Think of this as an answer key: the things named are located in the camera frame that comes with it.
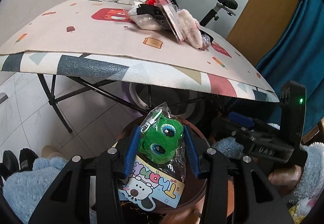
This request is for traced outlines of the person's right hand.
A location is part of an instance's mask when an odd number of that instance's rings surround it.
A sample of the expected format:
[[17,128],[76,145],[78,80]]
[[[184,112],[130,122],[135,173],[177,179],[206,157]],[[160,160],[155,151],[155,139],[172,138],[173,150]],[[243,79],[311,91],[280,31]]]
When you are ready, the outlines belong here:
[[283,197],[292,192],[298,185],[303,174],[303,168],[294,165],[291,168],[277,169],[270,173],[268,180],[277,187],[279,194]]

